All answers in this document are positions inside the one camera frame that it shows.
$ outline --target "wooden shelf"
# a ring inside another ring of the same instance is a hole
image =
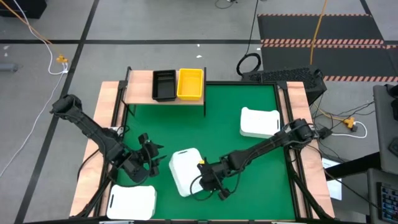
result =
[[[127,84],[126,95],[124,101],[132,105],[202,105],[204,93],[198,101],[181,100],[176,98],[175,101],[158,102],[152,99],[152,72],[150,70],[133,70],[130,71],[129,82]]]

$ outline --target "yellow tray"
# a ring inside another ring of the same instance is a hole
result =
[[[177,97],[181,100],[200,100],[203,93],[203,70],[181,68],[178,75]]]

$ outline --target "keyboard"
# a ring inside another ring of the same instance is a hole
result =
[[[243,74],[243,81],[290,81],[303,82],[305,88],[315,88],[323,75],[315,67],[283,68],[273,71],[257,71]]]
[[[377,183],[377,201],[379,207],[379,219],[398,224],[398,187]]]

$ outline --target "white paper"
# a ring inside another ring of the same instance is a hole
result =
[[[339,162],[331,161],[329,159],[322,158],[323,168],[329,168],[340,164]],[[341,200],[341,183],[335,180],[329,180],[327,182],[329,194],[331,198]]]

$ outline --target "green mat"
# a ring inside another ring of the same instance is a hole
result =
[[[157,191],[156,219],[294,219],[294,210],[282,149],[257,158],[242,173],[239,188],[225,201],[216,194],[198,202],[178,194],[169,161],[173,152],[195,147],[209,162],[235,149],[246,149],[261,140],[240,135],[239,122],[242,107],[252,110],[275,110],[273,86],[208,85],[206,89],[206,117],[202,106],[137,105],[136,117],[127,116],[131,130],[124,142],[139,149],[137,137],[148,133],[151,140],[165,146],[160,155],[167,155],[159,166],[160,175],[148,178],[144,185],[153,185]],[[120,171],[118,183],[133,184]],[[236,177],[224,180],[232,190]],[[209,192],[200,192],[198,198]]]

